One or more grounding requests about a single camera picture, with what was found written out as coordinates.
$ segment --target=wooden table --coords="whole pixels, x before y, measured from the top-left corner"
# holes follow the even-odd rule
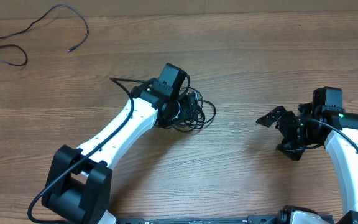
[[[323,86],[343,89],[358,113],[358,12],[49,19],[3,41],[25,68],[0,62],[0,223],[30,223],[55,151],[87,141],[127,101],[109,77],[148,79],[170,62],[212,101],[213,123],[190,134],[153,128],[113,172],[110,211],[121,218],[243,217],[285,204],[342,215],[323,148],[300,161],[275,151],[281,134],[255,121],[296,110]],[[0,36],[31,20],[0,21]],[[0,56],[21,62],[7,49]],[[39,206],[38,218],[56,218]]]

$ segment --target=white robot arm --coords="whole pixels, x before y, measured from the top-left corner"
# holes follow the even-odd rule
[[[358,145],[358,130],[343,128],[342,132]],[[358,211],[358,153],[342,136],[331,131],[325,141],[332,159],[342,197],[342,209]]]
[[[179,94],[185,78],[188,79],[188,87]],[[195,104],[194,100],[190,100],[194,99],[194,93],[187,95],[190,77],[169,63],[158,79],[140,81],[143,84],[135,87],[131,93],[116,79],[112,81],[126,91],[130,100],[119,115],[95,137],[77,149],[64,145],[55,153],[46,187],[34,198],[27,212],[33,222],[51,223],[37,220],[31,214],[35,203],[42,197],[44,207],[71,223],[115,224],[116,219],[107,211],[112,170],[133,143],[156,123],[162,128],[172,124],[173,118],[180,111],[179,101],[186,108]],[[179,120],[187,121],[189,116],[191,118],[196,113],[195,110],[181,113]],[[75,180],[71,174],[87,176],[86,183]],[[53,222],[68,223],[60,220]]]
[[[105,161],[107,167],[114,170],[118,161],[133,145],[133,143],[147,130],[150,130],[158,115],[158,109],[152,107],[152,104],[141,99],[134,99],[134,113],[128,123],[119,131],[110,141],[108,141],[101,151],[94,153],[90,159],[95,162]],[[131,109],[131,102],[128,100],[124,109],[118,116],[111,121],[99,134],[95,137],[78,146],[82,149],[82,155],[86,155],[94,149],[103,139],[106,139],[128,116]],[[116,224],[116,217],[110,214],[107,210],[101,217],[99,224]]]
[[[339,222],[358,222],[358,114],[342,108],[342,90],[324,87],[313,92],[313,102],[300,104],[299,116],[278,106],[259,118],[258,124],[276,128],[284,139],[276,149],[292,160],[300,160],[307,149],[325,146],[337,174],[344,217]],[[284,207],[280,224],[326,223],[312,210]]]

